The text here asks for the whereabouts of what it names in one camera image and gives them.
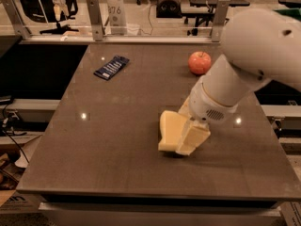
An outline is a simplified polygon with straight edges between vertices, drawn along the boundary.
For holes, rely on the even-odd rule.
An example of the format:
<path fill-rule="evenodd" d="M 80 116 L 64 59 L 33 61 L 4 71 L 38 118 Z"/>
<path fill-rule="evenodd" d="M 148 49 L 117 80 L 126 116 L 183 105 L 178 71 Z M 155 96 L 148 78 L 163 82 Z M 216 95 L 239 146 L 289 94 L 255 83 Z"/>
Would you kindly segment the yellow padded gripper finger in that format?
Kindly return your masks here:
<path fill-rule="evenodd" d="M 211 135 L 206 122 L 187 120 L 183 126 L 176 153 L 190 155 Z"/>
<path fill-rule="evenodd" d="M 189 98 L 186 98 L 186 100 L 183 102 L 181 108 L 178 111 L 179 114 L 185 116 L 185 117 L 190 117 L 190 112 L 189 112 Z"/>

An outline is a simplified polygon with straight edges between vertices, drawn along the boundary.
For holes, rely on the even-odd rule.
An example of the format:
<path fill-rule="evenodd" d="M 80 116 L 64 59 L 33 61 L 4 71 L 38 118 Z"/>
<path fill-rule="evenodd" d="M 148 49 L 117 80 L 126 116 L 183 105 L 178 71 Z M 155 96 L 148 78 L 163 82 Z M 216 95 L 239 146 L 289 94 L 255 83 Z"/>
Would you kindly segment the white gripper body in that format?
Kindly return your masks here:
<path fill-rule="evenodd" d="M 212 99 L 205 91 L 202 77 L 192 87 L 188 98 L 188 109 L 191 117 L 203 123 L 223 123 L 236 112 L 237 107 L 238 105 L 221 105 Z"/>

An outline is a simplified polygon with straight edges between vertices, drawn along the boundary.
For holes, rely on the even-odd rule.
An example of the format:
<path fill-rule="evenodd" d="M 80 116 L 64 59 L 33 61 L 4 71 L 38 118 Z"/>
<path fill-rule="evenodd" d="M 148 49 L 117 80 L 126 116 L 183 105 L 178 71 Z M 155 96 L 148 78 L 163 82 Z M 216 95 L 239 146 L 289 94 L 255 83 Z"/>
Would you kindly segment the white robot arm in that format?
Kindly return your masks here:
<path fill-rule="evenodd" d="M 275 80 L 301 89 L 301 24 L 273 10 L 247 9 L 223 27 L 222 55 L 200 77 L 179 112 L 187 117 L 175 153 L 191 154 L 209 126 L 235 113 L 247 94 Z"/>

